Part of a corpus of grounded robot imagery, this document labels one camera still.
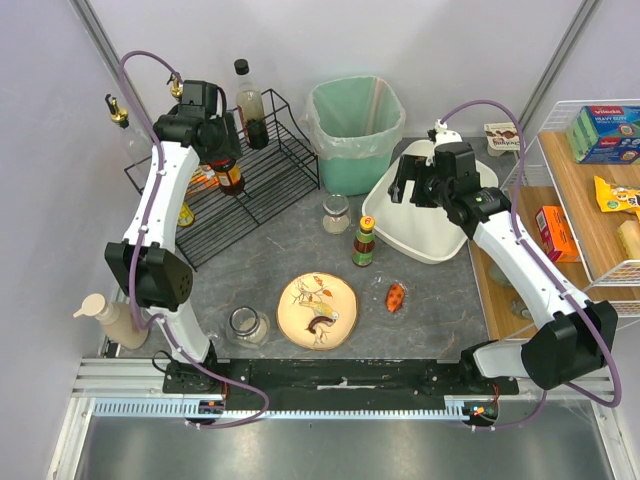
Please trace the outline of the glass oil bottle gold spout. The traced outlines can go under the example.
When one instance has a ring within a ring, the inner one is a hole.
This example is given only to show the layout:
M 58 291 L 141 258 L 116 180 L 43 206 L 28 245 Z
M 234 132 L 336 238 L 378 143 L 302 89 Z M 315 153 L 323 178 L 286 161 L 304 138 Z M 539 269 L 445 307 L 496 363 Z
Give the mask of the glass oil bottle gold spout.
M 167 81 L 171 96 L 179 102 L 183 96 L 183 82 L 179 74 L 171 73 Z

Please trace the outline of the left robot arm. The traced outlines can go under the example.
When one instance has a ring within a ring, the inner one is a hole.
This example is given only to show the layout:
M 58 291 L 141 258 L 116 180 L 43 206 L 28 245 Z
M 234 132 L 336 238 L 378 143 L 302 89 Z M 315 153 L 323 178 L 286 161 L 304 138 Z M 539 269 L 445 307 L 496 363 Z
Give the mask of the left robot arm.
M 139 206 L 122 240 L 107 244 L 105 260 L 139 327 L 158 325 L 175 361 L 204 364 L 213 348 L 190 302 L 193 269 L 176 254 L 176 230 L 198 167 L 210 167 L 230 195 L 244 188 L 239 137 L 224 91 L 213 83 L 185 81 L 178 103 L 153 124 L 151 137 Z

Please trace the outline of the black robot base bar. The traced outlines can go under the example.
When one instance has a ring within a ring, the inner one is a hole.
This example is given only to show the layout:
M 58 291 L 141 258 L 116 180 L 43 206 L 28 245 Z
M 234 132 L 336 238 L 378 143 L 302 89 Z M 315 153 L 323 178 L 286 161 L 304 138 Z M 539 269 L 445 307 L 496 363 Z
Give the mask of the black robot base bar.
M 263 391 L 269 408 L 438 408 L 447 395 L 519 393 L 509 377 L 465 377 L 456 363 L 427 359 L 231 359 L 218 361 L 213 371 Z

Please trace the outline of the red lid sauce jar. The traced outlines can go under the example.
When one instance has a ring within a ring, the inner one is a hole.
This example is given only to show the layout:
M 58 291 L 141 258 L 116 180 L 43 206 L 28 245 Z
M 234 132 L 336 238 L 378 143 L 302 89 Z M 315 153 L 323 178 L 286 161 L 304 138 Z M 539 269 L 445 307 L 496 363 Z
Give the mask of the red lid sauce jar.
M 219 189 L 230 196 L 244 191 L 245 180 L 236 159 L 224 159 L 209 164 L 219 182 Z

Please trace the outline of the dark soy sauce bottle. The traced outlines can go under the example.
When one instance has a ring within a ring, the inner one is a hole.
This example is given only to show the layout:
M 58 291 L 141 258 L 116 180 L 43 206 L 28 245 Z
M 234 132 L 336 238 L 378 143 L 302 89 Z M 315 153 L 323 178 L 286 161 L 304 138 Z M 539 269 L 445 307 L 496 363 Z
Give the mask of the dark soy sauce bottle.
M 236 104 L 243 133 L 250 148 L 261 150 L 269 143 L 262 94 L 251 79 L 246 59 L 235 60 L 234 69 L 238 80 Z

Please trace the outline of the wide glass jar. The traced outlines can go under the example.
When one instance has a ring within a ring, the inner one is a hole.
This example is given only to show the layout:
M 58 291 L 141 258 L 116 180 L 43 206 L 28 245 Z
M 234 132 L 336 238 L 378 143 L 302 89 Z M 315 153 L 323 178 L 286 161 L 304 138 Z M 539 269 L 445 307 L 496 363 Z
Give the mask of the wide glass jar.
M 249 306 L 236 308 L 226 323 L 226 337 L 244 348 L 258 349 L 269 339 L 271 324 L 262 312 Z

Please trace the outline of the small yellow label bottle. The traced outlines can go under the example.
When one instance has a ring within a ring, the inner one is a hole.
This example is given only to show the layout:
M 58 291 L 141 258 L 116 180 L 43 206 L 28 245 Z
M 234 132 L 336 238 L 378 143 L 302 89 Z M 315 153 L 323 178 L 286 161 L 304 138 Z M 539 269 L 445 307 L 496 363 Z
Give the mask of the small yellow label bottle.
M 190 209 L 186 202 L 183 202 L 181 205 L 179 217 L 177 220 L 177 226 L 180 228 L 188 228 L 192 226 L 195 222 L 195 214 Z

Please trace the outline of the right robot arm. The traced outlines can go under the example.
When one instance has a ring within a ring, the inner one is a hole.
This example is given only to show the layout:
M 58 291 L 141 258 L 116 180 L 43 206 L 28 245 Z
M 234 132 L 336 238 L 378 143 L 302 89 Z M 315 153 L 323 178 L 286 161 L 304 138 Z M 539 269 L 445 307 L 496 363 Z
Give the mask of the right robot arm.
M 482 185 L 468 143 L 441 144 L 429 156 L 402 155 L 388 194 L 397 204 L 443 209 L 494 261 L 528 308 L 534 336 L 467 349 L 462 362 L 468 371 L 484 378 L 524 377 L 552 390 L 608 368 L 614 391 L 621 391 L 611 354 L 615 308 L 591 300 L 546 257 L 509 198 L 497 187 Z

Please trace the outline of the yellow cap chili sauce bottle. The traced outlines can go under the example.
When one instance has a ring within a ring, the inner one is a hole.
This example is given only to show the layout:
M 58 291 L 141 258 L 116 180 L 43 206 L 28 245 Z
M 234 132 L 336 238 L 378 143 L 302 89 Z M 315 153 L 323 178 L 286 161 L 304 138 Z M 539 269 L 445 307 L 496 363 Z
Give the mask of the yellow cap chili sauce bottle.
M 372 216 L 362 216 L 354 239 L 352 261 L 358 267 L 372 263 L 375 248 L 375 220 Z

